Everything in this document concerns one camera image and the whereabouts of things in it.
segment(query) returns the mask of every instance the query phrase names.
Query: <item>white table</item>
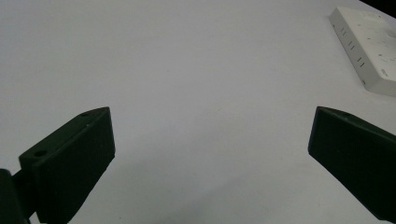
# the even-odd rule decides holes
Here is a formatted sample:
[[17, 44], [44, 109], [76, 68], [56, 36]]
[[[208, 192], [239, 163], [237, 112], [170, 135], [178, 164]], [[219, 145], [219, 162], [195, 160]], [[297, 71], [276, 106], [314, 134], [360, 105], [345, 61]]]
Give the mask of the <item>white table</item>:
[[71, 223], [382, 223], [307, 153], [317, 105], [396, 133], [396, 99], [363, 88], [328, 21], [337, 5], [369, 8], [1, 1], [0, 167], [108, 105], [116, 159]]

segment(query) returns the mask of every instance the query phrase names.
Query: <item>socket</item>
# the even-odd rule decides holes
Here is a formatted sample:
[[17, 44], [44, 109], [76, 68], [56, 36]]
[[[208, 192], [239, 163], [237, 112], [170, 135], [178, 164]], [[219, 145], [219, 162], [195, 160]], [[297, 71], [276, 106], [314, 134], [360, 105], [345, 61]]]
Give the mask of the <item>socket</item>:
[[367, 91], [396, 96], [396, 32], [374, 12], [337, 7], [334, 31]]

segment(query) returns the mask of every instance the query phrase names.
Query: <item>power strip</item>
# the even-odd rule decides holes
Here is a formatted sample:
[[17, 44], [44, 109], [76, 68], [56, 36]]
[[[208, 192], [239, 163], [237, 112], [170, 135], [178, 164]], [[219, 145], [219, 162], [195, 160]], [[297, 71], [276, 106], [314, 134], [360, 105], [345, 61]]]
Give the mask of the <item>power strip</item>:
[[337, 7], [334, 31], [367, 91], [396, 96], [396, 32], [374, 12]]

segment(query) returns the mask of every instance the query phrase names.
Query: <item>power outlet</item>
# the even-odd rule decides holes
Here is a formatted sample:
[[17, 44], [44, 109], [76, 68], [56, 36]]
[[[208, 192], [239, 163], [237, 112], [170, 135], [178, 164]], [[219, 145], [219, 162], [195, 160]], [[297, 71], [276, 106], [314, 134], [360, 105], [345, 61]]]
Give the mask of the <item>power outlet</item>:
[[367, 91], [396, 96], [396, 32], [374, 12], [337, 7], [334, 31]]

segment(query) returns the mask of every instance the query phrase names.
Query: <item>screw hole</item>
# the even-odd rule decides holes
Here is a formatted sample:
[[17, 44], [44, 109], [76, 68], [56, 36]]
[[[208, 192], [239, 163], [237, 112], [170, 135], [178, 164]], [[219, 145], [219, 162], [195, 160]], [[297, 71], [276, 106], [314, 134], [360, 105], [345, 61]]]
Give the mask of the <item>screw hole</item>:
[[47, 154], [47, 151], [46, 150], [39, 150], [39, 151], [37, 151], [36, 153], [35, 153], [35, 156], [36, 157], [42, 157], [42, 156], [44, 156], [44, 155], [46, 155]]

